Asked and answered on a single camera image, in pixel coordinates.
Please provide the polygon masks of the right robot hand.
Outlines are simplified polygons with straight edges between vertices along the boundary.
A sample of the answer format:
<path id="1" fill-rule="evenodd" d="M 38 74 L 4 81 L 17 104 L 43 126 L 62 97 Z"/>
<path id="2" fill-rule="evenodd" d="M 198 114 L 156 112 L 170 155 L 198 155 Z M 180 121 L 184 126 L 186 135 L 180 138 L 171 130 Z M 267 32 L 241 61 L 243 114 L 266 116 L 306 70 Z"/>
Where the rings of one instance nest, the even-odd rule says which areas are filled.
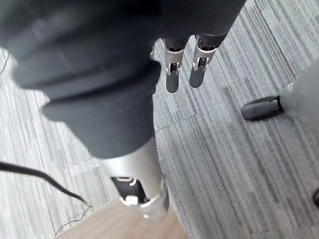
<path id="1" fill-rule="evenodd" d="M 198 53 L 223 41 L 242 0 L 3 0 L 0 45 L 13 79 L 49 98 L 42 112 L 65 123 L 101 160 L 122 202 L 149 220 L 169 208 L 155 141 L 153 93 L 162 39 L 169 53 L 198 37 Z"/>

